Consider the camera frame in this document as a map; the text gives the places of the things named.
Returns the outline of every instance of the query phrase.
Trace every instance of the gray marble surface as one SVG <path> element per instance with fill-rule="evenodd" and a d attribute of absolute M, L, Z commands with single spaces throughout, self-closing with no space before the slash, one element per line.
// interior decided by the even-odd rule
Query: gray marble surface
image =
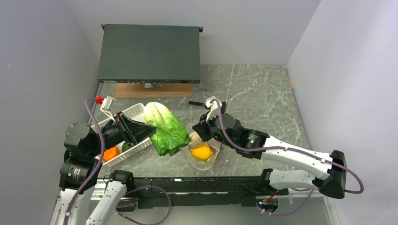
<path fill-rule="evenodd" d="M 101 96 L 112 96 L 115 84 L 102 84 Z M 264 131 L 276 138 L 299 147 L 309 148 L 296 102 L 284 66 L 262 65 L 202 65 L 201 83 L 193 85 L 192 97 L 117 99 L 112 113 L 136 103 L 160 102 L 185 125 L 198 122 L 205 109 L 188 105 L 188 101 L 204 102 L 216 96 L 227 102 L 226 112 L 241 121 L 246 128 Z M 106 118 L 95 108 L 98 121 Z M 127 170 L 135 177 L 181 176 L 245 176 L 260 175 L 262 169 L 289 170 L 291 167 L 275 161 L 247 159 L 224 147 L 212 168 L 195 169 L 183 151 L 160 157 L 153 146 L 109 168 L 104 166 L 100 177 L 115 169 Z"/>

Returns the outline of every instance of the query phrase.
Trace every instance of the leafy vegetable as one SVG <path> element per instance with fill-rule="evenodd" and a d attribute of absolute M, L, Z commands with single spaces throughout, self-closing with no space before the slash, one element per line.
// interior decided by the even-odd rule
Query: leafy vegetable
<path fill-rule="evenodd" d="M 144 118 L 145 124 L 156 127 L 156 133 L 150 139 L 160 156 L 173 155 L 189 144 L 184 124 L 164 105 L 158 102 L 146 104 Z"/>

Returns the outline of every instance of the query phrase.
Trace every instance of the red connector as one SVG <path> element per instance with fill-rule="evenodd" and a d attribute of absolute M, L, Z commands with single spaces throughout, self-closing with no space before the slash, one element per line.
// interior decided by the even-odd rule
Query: red connector
<path fill-rule="evenodd" d="M 95 97 L 95 103 L 97 104 L 102 104 L 102 102 L 104 101 L 104 98 L 101 96 L 97 96 Z"/>

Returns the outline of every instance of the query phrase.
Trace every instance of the white wall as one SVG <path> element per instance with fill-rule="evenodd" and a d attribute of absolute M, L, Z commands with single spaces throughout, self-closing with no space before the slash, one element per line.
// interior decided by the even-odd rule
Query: white wall
<path fill-rule="evenodd" d="M 287 65 L 311 148 L 343 151 L 364 181 L 335 200 L 344 225 L 398 223 L 397 21 L 393 1 L 322 0 Z"/>
<path fill-rule="evenodd" d="M 98 61 L 62 0 L 2 0 L 0 31 L 0 224 L 45 225 Z"/>
<path fill-rule="evenodd" d="M 67 0 L 100 58 L 100 24 L 204 27 L 201 63 L 286 65 L 320 0 Z"/>

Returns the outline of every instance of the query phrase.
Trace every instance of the yellow lemon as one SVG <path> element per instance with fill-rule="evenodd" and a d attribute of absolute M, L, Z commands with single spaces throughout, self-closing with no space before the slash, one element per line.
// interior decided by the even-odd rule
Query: yellow lemon
<path fill-rule="evenodd" d="M 192 156 L 194 156 L 197 160 L 201 161 L 206 161 L 213 155 L 211 149 L 205 145 L 201 145 L 199 147 L 192 149 L 191 153 Z"/>

